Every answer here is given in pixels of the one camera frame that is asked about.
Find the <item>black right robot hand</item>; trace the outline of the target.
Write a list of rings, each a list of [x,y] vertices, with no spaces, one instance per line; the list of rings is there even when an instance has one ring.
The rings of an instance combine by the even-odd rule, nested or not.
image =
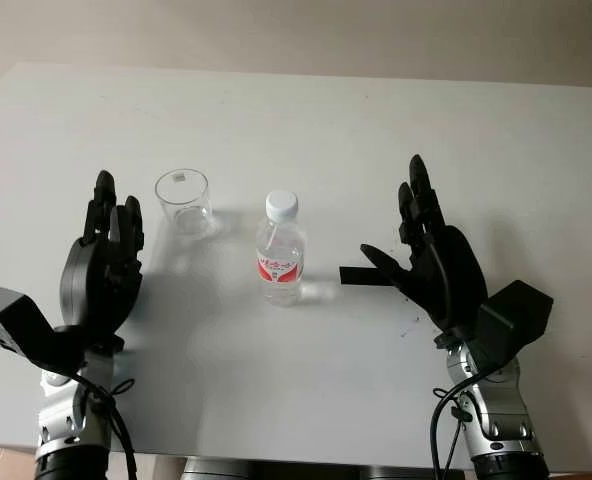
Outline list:
[[[361,252],[394,287],[422,308],[439,330],[434,342],[449,349],[473,331],[480,305],[488,298],[481,267],[465,235],[445,222],[420,155],[412,157],[409,179],[398,190],[399,236],[410,247],[405,269],[368,244]]]

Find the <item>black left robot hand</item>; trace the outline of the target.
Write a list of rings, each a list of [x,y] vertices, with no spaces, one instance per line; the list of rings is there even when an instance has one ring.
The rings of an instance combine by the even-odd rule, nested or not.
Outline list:
[[[60,280],[65,333],[83,349],[108,344],[135,305],[144,247],[140,203],[117,202],[114,177],[99,172],[83,234],[69,251]]]

